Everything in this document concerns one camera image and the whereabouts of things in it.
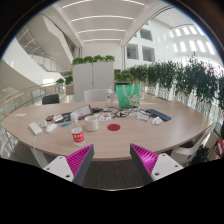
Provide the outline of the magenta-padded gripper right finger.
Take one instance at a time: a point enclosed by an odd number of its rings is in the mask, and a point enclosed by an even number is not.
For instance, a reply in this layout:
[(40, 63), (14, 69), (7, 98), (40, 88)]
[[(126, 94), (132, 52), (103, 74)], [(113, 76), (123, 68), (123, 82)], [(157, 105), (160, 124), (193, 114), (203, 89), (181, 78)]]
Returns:
[(182, 169), (182, 166), (166, 153), (157, 155), (135, 144), (130, 145), (130, 154), (144, 185)]

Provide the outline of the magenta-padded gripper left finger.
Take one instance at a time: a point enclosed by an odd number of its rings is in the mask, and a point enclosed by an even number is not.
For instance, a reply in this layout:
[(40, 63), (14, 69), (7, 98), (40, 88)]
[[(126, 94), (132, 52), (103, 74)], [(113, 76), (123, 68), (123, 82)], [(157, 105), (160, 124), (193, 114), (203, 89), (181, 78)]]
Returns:
[(58, 156), (44, 170), (81, 186), (94, 155), (92, 144), (67, 157)]

